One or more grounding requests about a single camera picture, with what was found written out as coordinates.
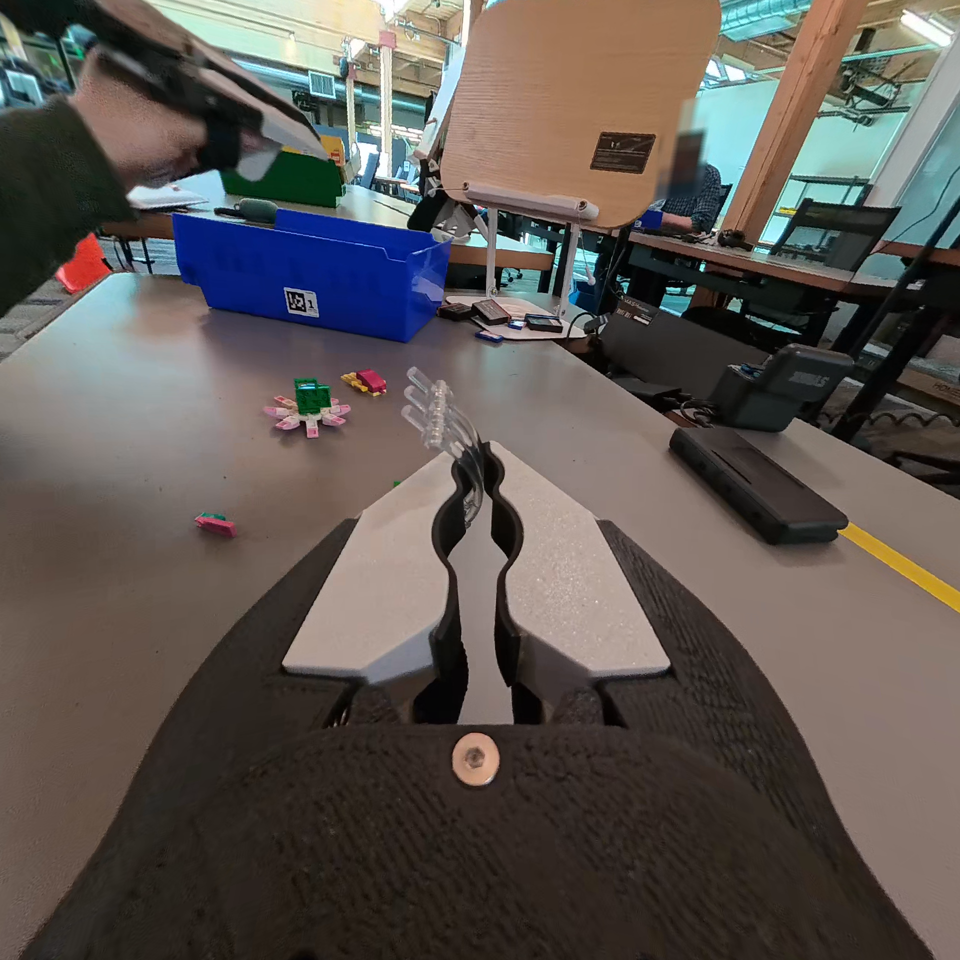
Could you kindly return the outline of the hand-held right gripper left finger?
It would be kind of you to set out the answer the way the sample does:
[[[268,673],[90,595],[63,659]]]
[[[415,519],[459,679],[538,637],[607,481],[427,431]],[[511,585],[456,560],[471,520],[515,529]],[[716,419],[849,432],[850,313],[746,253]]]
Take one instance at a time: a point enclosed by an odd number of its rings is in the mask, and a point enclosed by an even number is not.
[[[282,660],[294,676],[388,690],[413,714],[459,714],[469,682],[450,553],[472,491],[439,453],[363,510]]]

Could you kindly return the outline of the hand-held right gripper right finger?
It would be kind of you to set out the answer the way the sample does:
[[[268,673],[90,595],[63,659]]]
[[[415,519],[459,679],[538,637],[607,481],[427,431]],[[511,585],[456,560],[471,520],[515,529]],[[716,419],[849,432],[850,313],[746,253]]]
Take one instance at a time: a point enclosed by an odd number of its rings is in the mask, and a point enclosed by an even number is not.
[[[515,703],[553,710],[565,694],[659,677],[670,660],[586,507],[505,446],[484,444],[497,575],[497,664]]]

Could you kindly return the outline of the transparent curved lego piece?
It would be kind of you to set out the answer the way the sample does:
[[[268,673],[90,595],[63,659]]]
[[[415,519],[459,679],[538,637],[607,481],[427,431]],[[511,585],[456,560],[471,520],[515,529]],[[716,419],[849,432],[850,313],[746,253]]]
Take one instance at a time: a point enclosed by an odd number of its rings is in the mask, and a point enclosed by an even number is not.
[[[485,497],[485,456],[479,433],[459,408],[446,380],[431,379],[417,366],[411,366],[406,376],[402,417],[414,426],[427,450],[450,455],[466,476],[462,510],[464,525],[470,528]]]

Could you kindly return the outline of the green and pink lego flower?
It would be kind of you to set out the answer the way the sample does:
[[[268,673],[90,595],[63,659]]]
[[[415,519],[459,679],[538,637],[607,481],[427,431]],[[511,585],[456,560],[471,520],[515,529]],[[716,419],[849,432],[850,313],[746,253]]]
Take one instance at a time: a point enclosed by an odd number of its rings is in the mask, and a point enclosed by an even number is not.
[[[299,431],[307,439],[318,439],[323,428],[339,429],[347,424],[351,407],[331,395],[330,386],[316,378],[294,379],[294,395],[273,399],[262,409],[282,431]]]

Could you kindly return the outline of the person's left forearm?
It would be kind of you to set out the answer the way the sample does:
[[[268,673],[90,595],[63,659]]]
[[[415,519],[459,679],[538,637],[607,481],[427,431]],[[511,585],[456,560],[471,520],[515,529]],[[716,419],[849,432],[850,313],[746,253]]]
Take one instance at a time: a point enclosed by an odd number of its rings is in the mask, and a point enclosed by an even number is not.
[[[134,217],[119,179],[66,97],[1,115],[1,313],[106,223]]]

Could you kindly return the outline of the green cardboard box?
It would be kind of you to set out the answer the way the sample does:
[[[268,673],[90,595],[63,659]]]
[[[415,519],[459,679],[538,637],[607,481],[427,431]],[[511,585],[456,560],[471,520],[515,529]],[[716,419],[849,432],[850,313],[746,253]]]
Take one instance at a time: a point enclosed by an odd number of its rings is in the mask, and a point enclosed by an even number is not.
[[[268,172],[253,181],[236,171],[220,173],[224,193],[251,199],[336,209],[347,194],[341,168],[332,159],[318,159],[287,150],[280,152]]]

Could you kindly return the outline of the dark green pouch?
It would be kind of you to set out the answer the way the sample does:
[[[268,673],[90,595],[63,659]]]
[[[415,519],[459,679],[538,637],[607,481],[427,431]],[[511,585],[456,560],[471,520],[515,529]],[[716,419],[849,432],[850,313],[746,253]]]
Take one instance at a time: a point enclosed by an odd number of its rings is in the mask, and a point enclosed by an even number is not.
[[[274,227],[279,207],[265,198],[241,198],[232,207],[216,207],[214,215],[248,224]]]

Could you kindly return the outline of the blue plastic bin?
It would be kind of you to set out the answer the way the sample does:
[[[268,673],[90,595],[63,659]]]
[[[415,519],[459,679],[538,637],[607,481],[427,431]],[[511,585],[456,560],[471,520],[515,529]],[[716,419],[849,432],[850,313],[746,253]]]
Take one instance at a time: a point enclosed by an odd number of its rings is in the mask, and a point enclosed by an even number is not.
[[[172,226],[181,278],[212,309],[408,343],[444,300],[450,238],[290,209],[273,226]]]

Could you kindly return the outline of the orange cone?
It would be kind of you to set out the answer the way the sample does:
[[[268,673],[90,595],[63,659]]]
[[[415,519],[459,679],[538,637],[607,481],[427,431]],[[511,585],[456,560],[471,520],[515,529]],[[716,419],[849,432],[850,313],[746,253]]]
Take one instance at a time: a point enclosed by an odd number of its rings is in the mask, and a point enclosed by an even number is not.
[[[73,256],[56,270],[54,278],[67,294],[74,296],[87,291],[112,272],[99,239],[90,233],[78,242]]]

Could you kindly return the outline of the dark grey case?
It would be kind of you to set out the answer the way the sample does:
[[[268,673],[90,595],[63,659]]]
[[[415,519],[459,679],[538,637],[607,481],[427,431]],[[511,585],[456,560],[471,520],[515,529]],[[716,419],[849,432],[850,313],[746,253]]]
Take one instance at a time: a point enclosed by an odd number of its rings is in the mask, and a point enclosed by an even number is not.
[[[599,333],[608,379],[652,405],[708,400],[729,366],[762,366],[766,351],[665,311],[614,312]]]

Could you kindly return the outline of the light wooden chair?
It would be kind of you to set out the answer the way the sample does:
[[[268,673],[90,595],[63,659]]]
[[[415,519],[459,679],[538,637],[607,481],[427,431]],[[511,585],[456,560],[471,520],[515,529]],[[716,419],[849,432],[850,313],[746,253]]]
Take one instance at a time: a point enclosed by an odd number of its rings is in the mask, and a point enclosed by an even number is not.
[[[568,225],[558,319],[570,335],[582,231],[630,229],[664,195],[681,114],[719,36],[716,1],[510,1],[479,15],[442,119],[438,185],[408,226],[430,232],[445,206],[487,210],[486,295],[496,294],[498,214]]]

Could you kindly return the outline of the grey battery charger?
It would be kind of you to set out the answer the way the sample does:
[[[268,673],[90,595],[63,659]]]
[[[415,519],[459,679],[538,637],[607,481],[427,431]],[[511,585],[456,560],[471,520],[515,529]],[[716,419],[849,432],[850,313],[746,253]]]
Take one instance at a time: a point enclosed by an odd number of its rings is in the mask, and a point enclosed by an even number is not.
[[[721,426],[780,433],[853,370],[848,354],[797,343],[761,365],[728,365],[707,398]]]

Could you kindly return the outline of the yellow tape strip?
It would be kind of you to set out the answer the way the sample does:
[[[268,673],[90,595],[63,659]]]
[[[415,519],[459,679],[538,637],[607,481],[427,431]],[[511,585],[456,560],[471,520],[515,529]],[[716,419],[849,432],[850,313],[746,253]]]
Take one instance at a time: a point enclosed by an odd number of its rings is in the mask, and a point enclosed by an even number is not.
[[[959,589],[957,587],[940,579],[913,559],[906,557],[903,553],[853,523],[847,524],[839,533],[886,568],[893,570],[943,606],[948,607],[956,614],[959,613]]]

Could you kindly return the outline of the black laptop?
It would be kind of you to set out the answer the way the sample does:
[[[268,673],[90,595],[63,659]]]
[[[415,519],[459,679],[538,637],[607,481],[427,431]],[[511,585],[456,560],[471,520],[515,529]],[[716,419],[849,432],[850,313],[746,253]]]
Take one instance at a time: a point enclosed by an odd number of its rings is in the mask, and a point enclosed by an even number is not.
[[[900,213],[897,207],[851,206],[803,199],[770,257],[856,273]]]

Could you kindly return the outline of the wooden post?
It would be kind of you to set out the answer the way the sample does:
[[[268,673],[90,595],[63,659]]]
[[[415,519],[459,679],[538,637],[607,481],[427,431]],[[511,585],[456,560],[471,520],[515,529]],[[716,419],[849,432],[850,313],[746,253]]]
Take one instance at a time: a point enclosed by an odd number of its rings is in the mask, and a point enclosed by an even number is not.
[[[866,10],[865,1],[815,1],[729,201],[723,227],[754,244],[774,210]]]

